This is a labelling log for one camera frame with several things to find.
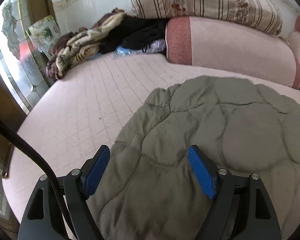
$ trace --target pink mattress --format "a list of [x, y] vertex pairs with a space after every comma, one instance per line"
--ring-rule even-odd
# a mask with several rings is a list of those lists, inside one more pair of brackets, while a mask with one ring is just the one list
[[[108, 54], [78, 65], [56, 82], [28, 115], [18, 133], [45, 158], [57, 176], [64, 176], [80, 168], [101, 144], [111, 146], [150, 91], [200, 75], [248, 78], [300, 104], [299, 90], [269, 81], [222, 70], [170, 64], [161, 54], [116, 59]], [[14, 151], [10, 176], [2, 182], [19, 221], [42, 174], [27, 156], [18, 149]], [[91, 197], [88, 202], [92, 214], [93, 201]]]

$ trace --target pile of clothes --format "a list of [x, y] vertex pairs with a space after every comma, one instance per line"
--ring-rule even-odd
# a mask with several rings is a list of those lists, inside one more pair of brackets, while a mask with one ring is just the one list
[[141, 19], [121, 9], [105, 14], [90, 30], [84, 28], [62, 36], [50, 49], [52, 59], [46, 65], [48, 77], [59, 80], [66, 70], [97, 53], [115, 51], [118, 46], [140, 50], [165, 38], [168, 19]]

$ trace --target striped folded blanket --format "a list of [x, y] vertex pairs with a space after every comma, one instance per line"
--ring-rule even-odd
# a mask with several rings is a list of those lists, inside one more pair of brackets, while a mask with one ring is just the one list
[[140, 18], [200, 16], [235, 22], [278, 35], [282, 18], [271, 0], [130, 0]]

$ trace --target wall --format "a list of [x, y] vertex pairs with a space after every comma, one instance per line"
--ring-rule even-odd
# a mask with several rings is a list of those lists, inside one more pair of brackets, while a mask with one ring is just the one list
[[60, 31], [78, 31], [91, 28], [104, 14], [113, 8], [124, 9], [131, 14], [129, 0], [52, 0]]

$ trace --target pink sofa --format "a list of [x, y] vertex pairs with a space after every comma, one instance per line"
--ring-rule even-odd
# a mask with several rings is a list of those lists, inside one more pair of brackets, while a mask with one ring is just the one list
[[300, 89], [300, 33], [287, 43], [243, 25], [202, 17], [172, 18], [166, 28], [171, 63], [227, 70]]

